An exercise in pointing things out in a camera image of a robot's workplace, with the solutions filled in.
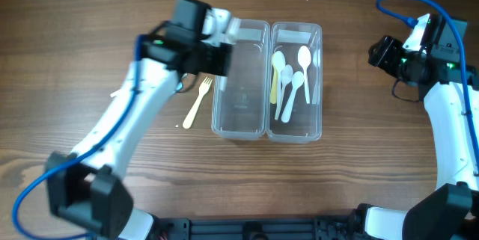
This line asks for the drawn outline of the beige plastic fork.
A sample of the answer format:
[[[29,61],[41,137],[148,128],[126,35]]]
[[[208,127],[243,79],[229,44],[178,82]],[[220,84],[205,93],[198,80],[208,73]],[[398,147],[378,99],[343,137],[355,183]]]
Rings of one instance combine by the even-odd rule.
[[[120,94],[121,91],[122,91],[122,90],[116,90],[116,91],[114,91],[113,93],[110,93],[110,97],[111,97],[111,98],[116,97],[117,95]]]

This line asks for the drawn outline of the white plastic fork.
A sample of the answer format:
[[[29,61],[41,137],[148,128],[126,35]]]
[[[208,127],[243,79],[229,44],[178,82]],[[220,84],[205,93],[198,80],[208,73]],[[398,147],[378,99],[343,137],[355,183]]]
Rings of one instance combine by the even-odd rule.
[[[216,76],[216,88],[218,90],[224,91],[227,83],[228,83],[227,76]]]

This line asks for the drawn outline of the white plastic spoon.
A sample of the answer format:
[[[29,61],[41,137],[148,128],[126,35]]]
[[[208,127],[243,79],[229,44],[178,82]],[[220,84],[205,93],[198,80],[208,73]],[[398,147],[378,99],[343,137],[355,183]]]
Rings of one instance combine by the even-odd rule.
[[[303,85],[303,83],[304,83],[303,72],[296,71],[293,74],[293,78],[292,78],[292,90],[290,92],[290,95],[287,100],[287,104],[285,105],[283,114],[281,116],[281,121],[283,123],[288,123],[290,121],[290,117],[293,110],[293,103],[296,98],[296,92]]]
[[[305,101],[309,104],[310,101],[310,91],[308,83],[308,67],[311,64],[311,52],[307,46],[301,46],[298,51],[298,63],[303,69],[304,76],[304,91],[305,91]]]
[[[285,56],[281,51],[277,51],[272,55],[272,66],[278,71],[278,80],[277,80],[277,102],[275,110],[275,119],[278,119],[281,107],[281,71],[286,66]]]

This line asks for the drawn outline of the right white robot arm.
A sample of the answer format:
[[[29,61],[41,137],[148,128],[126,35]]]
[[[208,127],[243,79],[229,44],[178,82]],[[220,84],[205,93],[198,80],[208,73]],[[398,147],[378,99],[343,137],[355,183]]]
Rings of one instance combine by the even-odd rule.
[[[478,113],[478,72],[466,68],[461,82],[460,50],[445,18],[418,18],[405,42],[384,36],[368,51],[370,65],[418,89],[433,129],[435,191],[403,212],[367,207],[363,228],[377,239],[477,239],[478,161],[466,106]]]

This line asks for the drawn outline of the yellow plastic fork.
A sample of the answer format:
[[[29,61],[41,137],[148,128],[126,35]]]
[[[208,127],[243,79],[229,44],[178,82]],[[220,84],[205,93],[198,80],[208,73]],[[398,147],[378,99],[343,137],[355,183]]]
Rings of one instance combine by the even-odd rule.
[[[190,129],[192,124],[195,120],[195,117],[198,113],[198,109],[201,105],[201,102],[204,96],[208,93],[211,84],[213,83],[213,79],[211,77],[206,77],[198,87],[198,97],[195,100],[193,106],[191,107],[189,113],[186,115],[186,118],[183,121],[182,127],[184,129]]]

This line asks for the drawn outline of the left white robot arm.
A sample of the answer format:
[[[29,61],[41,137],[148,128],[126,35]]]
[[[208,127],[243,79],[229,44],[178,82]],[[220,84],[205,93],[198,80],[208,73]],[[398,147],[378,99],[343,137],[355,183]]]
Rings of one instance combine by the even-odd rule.
[[[199,0],[176,0],[173,16],[138,36],[127,76],[99,122],[68,155],[45,165],[50,212],[88,239],[157,239],[156,218],[123,185],[138,142],[185,74],[227,74],[240,20]]]

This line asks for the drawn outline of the yellow plastic spoon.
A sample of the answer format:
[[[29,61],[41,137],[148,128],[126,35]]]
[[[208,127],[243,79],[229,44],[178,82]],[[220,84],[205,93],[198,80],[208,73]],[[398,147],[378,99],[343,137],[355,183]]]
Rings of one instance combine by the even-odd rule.
[[[272,67],[273,76],[272,76],[272,84],[271,84],[271,91],[269,96],[269,101],[271,104],[275,104],[277,102],[277,80],[278,80],[278,71],[275,67]]]

